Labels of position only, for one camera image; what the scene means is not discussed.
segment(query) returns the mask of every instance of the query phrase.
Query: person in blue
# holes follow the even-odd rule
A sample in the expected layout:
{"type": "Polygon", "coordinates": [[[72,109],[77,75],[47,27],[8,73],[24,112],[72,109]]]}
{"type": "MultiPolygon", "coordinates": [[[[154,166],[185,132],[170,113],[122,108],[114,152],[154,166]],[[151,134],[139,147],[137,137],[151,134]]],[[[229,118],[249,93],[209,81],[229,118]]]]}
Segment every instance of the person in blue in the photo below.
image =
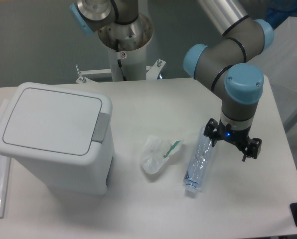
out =
{"type": "Polygon", "coordinates": [[[271,0],[266,21],[276,29],[289,16],[297,16],[297,0],[271,0]]]}

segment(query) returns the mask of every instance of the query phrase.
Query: blue object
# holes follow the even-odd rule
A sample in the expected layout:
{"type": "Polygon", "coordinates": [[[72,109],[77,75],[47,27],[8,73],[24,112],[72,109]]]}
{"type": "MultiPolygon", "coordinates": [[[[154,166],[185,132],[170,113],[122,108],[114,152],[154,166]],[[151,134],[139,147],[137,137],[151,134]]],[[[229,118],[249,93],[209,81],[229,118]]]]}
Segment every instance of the blue object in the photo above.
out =
{"type": "Polygon", "coordinates": [[[203,178],[206,172],[206,166],[212,156],[212,141],[204,135],[205,127],[199,132],[196,147],[191,156],[183,182],[185,191],[194,195],[196,189],[202,186],[203,178]]]}
{"type": "Polygon", "coordinates": [[[84,21],[84,19],[82,18],[82,16],[80,15],[78,9],[75,7],[74,4],[72,4],[70,6],[70,10],[71,13],[75,19],[75,21],[77,22],[77,24],[79,25],[79,27],[82,29],[82,31],[86,34],[86,35],[91,35],[93,34],[93,31],[91,30],[91,28],[88,26],[88,24],[84,21]]]}
{"type": "Polygon", "coordinates": [[[289,16],[297,16],[297,0],[270,0],[266,21],[276,29],[289,16]]]}
{"type": "Polygon", "coordinates": [[[207,46],[204,44],[197,44],[189,49],[184,57],[184,70],[195,79],[195,69],[198,59],[207,46]]]}
{"type": "Polygon", "coordinates": [[[262,96],[264,74],[256,66],[241,63],[228,70],[224,84],[227,94],[232,99],[250,105],[258,102],[262,96]]]}
{"type": "Polygon", "coordinates": [[[262,19],[256,19],[256,22],[258,22],[260,24],[260,26],[262,26],[262,29],[264,31],[264,36],[265,36],[265,43],[264,43],[264,49],[266,50],[274,41],[274,30],[272,28],[272,26],[270,26],[270,24],[262,19]]]}

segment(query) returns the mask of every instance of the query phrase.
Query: green strip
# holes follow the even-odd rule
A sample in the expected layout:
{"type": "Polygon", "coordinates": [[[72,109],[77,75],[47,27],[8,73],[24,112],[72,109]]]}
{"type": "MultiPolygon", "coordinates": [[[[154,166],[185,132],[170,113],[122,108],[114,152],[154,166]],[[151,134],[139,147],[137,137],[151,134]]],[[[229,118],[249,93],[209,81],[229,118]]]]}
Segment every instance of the green strip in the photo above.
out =
{"type": "Polygon", "coordinates": [[[169,155],[169,153],[178,145],[178,143],[180,142],[180,140],[179,141],[176,141],[172,146],[171,146],[171,148],[169,149],[169,151],[166,153],[166,155],[164,155],[164,158],[166,158],[168,155],[169,155]]]}

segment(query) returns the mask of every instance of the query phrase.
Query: white table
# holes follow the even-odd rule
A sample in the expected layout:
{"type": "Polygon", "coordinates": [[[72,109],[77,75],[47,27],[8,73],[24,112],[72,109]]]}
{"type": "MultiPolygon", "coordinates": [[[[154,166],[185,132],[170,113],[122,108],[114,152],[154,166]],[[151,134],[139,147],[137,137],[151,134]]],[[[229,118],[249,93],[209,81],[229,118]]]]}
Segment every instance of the white table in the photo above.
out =
{"type": "MultiPolygon", "coordinates": [[[[263,140],[259,158],[242,162],[237,148],[218,142],[195,199],[185,196],[182,180],[200,127],[209,118],[219,120],[218,98],[193,79],[65,86],[112,99],[115,159],[108,191],[103,197],[50,191],[12,160],[0,239],[297,234],[289,208],[297,202],[297,172],[267,79],[250,132],[263,140]],[[153,176],[139,163],[149,134],[185,139],[181,151],[153,176]]],[[[14,91],[0,88],[0,104],[14,91]]]]}

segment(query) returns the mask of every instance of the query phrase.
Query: crushed plastic bottle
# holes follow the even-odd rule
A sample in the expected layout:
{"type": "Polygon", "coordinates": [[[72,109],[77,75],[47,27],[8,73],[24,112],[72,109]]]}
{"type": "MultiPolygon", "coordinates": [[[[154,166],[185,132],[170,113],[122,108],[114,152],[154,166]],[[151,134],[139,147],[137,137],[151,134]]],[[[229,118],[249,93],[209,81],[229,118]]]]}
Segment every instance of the crushed plastic bottle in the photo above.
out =
{"type": "Polygon", "coordinates": [[[205,126],[199,132],[198,140],[191,156],[185,177],[185,191],[194,196],[196,189],[202,186],[206,166],[212,156],[212,141],[204,136],[205,126]]]}

